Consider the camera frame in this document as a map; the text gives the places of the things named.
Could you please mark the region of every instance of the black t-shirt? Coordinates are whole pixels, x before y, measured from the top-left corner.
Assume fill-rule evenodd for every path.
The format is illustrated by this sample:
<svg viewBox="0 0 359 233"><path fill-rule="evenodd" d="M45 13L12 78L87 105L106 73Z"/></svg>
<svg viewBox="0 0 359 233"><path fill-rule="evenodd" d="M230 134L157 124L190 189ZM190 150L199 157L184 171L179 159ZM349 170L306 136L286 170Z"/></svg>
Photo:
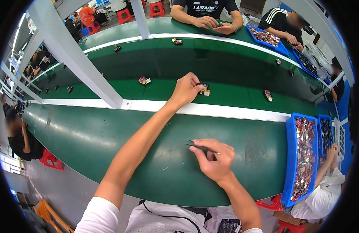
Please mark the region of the black t-shirt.
<svg viewBox="0 0 359 233"><path fill-rule="evenodd" d="M43 146L42 144L33 136L33 134L26 128L28 135L29 148L31 152L24 153L24 137L21 132L17 136L9 137L9 145L13 149L14 153L17 154L20 158L31 161L35 159L42 158Z"/></svg>
<svg viewBox="0 0 359 233"><path fill-rule="evenodd" d="M291 26L287 22L288 13L284 9L273 8L269 12L267 12L264 16L262 16L260 24L258 25L261 29L274 28L275 30L280 30L282 32L287 32L296 37L296 40L303 44L302 35L303 32L300 29Z"/></svg>
<svg viewBox="0 0 359 233"><path fill-rule="evenodd" d="M210 16L220 19L224 7L230 12L237 10L237 4L234 0L174 0L173 5L185 7L187 5L187 14L195 17Z"/></svg>

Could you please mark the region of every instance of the blue plastic tray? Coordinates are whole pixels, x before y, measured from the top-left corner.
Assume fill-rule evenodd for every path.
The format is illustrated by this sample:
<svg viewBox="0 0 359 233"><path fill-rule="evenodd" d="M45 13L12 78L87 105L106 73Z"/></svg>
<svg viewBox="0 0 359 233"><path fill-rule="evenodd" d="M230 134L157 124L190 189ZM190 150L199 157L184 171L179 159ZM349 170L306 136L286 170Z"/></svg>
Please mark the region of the blue plastic tray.
<svg viewBox="0 0 359 233"><path fill-rule="evenodd" d="M267 47L270 47L270 48L272 48L272 49L275 49L276 51L278 51L278 52L280 52L280 53L282 53L282 54L284 54L284 55L288 55L288 51L287 51L286 47L284 46L284 44L283 44L281 41L280 41L280 43L278 44L278 47L275 47L275 46L272 46L271 44L268 44L268 43L266 43L266 42L262 42L262 41L260 41L260 40L257 40L257 39L254 37L253 33L251 32L250 25L249 25L249 24L246 24L245 26L247 27L248 31L251 33L252 38L254 39L254 41L255 41L256 43L263 44L263 45L265 45L265 46L267 46ZM257 27L254 27L254 26L252 26L252 28L254 28L254 29L256 29L257 31L260 31L260 32L264 32L264 31L265 31L265 30L262 30L261 28L257 28Z"/></svg>
<svg viewBox="0 0 359 233"><path fill-rule="evenodd" d="M287 171L286 171L286 180L284 182L284 189L282 193L282 198L280 199L283 203L286 204L286 207L293 206L297 202L301 201L303 198L307 197L314 190L317 177L317 168L318 168L318 131L317 126L314 126L315 138L311 142L312 151L316 156L315 163L313 164L312 170L314 171L311 176L311 182L309 184L308 193L301 196L297 202L291 201L292 191L294 189L295 179L296 179L296 170L297 170L297 138L296 138L296 124L295 117L305 117L310 121L317 122L315 117L305 116L298 113L292 113L291 118L286 121L287 126Z"/></svg>
<svg viewBox="0 0 359 233"><path fill-rule="evenodd" d="M333 128L332 128L332 118L330 116L327 116L327 115L321 115L319 114L318 115L318 136L319 136L319 139L318 139L318 143L319 143L319 154L321 157L324 157L326 156L327 152L326 153L323 153L323 139L322 139L322 125L320 123L320 119L326 119L326 120L330 120L330 124L331 124L331 133L332 133L332 139L333 139Z"/></svg>
<svg viewBox="0 0 359 233"><path fill-rule="evenodd" d="M311 72L310 70L308 70L307 68L304 67L304 65L303 65L303 63L301 62L300 58L298 58L297 54L295 53L295 48L292 48L292 53L294 54L295 58L297 59L298 63L300 64L301 68L302 68L304 71L308 72L308 73L309 73L311 76L313 76L314 78L319 79L319 76L318 76L318 75L313 74L313 72Z"/></svg>

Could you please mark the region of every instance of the orange stool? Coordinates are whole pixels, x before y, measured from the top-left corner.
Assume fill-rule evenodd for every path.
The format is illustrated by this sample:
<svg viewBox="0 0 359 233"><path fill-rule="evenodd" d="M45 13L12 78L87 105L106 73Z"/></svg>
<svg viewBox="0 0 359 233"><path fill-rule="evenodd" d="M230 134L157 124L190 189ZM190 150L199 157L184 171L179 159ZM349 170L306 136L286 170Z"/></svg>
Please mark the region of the orange stool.
<svg viewBox="0 0 359 233"><path fill-rule="evenodd" d="M161 2L150 3L150 18L153 18L155 15L160 15L160 17L164 17L164 8Z"/></svg>
<svg viewBox="0 0 359 233"><path fill-rule="evenodd" d="M118 18L120 24L123 24L126 21L133 21L133 17L129 13L128 8L126 8L125 10L118 11L117 12L117 18Z"/></svg>
<svg viewBox="0 0 359 233"><path fill-rule="evenodd" d="M285 221L279 220L278 224L280 225L279 230L277 233L281 233L284 228L287 228L288 230L292 231L292 233L303 233L306 229L305 225L293 225L290 223L286 223Z"/></svg>
<svg viewBox="0 0 359 233"><path fill-rule="evenodd" d="M283 211L282 206L280 205L280 198L282 197L281 194L278 194L276 196L273 196L271 198L272 204L268 205L262 202L262 200L256 201L256 204L259 207L268 209L268 210L274 210L274 211Z"/></svg>
<svg viewBox="0 0 359 233"><path fill-rule="evenodd" d="M47 167L64 171L64 168L62 168L62 162L59 159L57 159L54 155L52 155L50 151L48 151L45 147L43 148L42 158L40 158L39 160L40 163L42 163Z"/></svg>
<svg viewBox="0 0 359 233"><path fill-rule="evenodd" d="M100 28L101 28L101 26L99 25L99 23L97 21L95 21L94 23L92 23L91 25L86 27L86 29L89 32L89 35L97 33Z"/></svg>

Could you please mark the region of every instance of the worker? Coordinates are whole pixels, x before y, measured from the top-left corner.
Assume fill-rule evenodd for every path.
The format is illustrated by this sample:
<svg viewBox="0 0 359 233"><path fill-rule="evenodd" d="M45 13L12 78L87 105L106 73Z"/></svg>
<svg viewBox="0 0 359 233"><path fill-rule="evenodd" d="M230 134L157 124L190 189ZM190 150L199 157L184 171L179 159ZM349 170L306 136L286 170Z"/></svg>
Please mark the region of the worker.
<svg viewBox="0 0 359 233"><path fill-rule="evenodd" d="M17 156L26 161L42 158L42 144L28 130L27 123L23 118L19 118L14 109L7 110L5 122L9 145Z"/></svg>
<svg viewBox="0 0 359 233"><path fill-rule="evenodd" d="M304 26L305 20L301 15L281 8L270 9L262 16L258 25L259 28L278 36L281 40L288 41L300 52L304 49L301 31Z"/></svg>
<svg viewBox="0 0 359 233"><path fill-rule="evenodd" d="M110 0L111 10L115 13L128 8L129 14L134 16L133 8L130 1L124 2L124 0Z"/></svg>
<svg viewBox="0 0 359 233"><path fill-rule="evenodd" d="M1 100L1 103L2 103L2 110L4 110L5 116L6 116L7 110L9 110L9 109L15 109L15 107L17 106L17 104L8 105L8 104L6 103L6 94L2 94L2 95L0 96L0 100Z"/></svg>
<svg viewBox="0 0 359 233"><path fill-rule="evenodd" d="M90 8L88 4L85 3L83 8L79 11L80 20L85 26L90 26L95 21L98 22L100 26L102 26L107 22L107 18L105 14L102 13L94 14L95 6L96 4L94 4L94 6Z"/></svg>
<svg viewBox="0 0 359 233"><path fill-rule="evenodd" d="M79 32L77 31L76 27L73 25L73 19L71 19L70 16L67 17L67 20L65 21L64 25L66 26L66 28L68 29L68 31L70 32L71 36L73 37L73 39L76 42L79 42L80 40L82 40Z"/></svg>
<svg viewBox="0 0 359 233"><path fill-rule="evenodd" d="M334 81L337 78L337 76L339 76L340 73L342 72L342 68L336 57L332 58L331 66L332 66L331 80ZM343 96L344 89L345 89L344 79L341 78L339 82L336 83L336 85L331 89L332 98L336 103L339 102L341 97Z"/></svg>
<svg viewBox="0 0 359 233"><path fill-rule="evenodd" d="M233 17L232 23L220 24L216 19L220 19L222 10L226 8ZM198 28L212 29L224 35L237 32L243 26L243 18L239 7L234 0L175 0L171 10L173 19L182 23L195 25Z"/></svg>
<svg viewBox="0 0 359 233"><path fill-rule="evenodd" d="M128 181L171 117L204 90L204 86L196 83L199 83L199 79L192 72L178 79L172 97L121 147L77 224L75 233L117 232L119 209ZM201 149L194 146L189 148L195 153L200 170L229 196L243 232L262 233L259 208L230 170L235 156L234 148L215 139L193 142L217 152L205 155ZM204 215L182 207L145 201L133 209L125 232L205 233L208 231L204 228L204 220Z"/></svg>
<svg viewBox="0 0 359 233"><path fill-rule="evenodd" d="M327 149L326 161L317 171L314 191L291 207L282 208L286 214L299 219L320 219L330 214L345 185L345 176L337 168L338 146L331 144ZM324 176L330 169L330 175Z"/></svg>

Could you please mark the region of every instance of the finger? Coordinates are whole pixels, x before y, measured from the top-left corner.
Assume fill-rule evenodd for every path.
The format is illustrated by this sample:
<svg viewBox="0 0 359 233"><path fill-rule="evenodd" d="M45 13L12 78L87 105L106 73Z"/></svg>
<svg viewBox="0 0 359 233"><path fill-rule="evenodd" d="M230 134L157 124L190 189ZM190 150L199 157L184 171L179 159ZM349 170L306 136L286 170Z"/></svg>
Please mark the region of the finger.
<svg viewBox="0 0 359 233"><path fill-rule="evenodd" d="M191 146L189 150L194 152L196 158L198 159L200 169L208 165L209 161L201 149Z"/></svg>

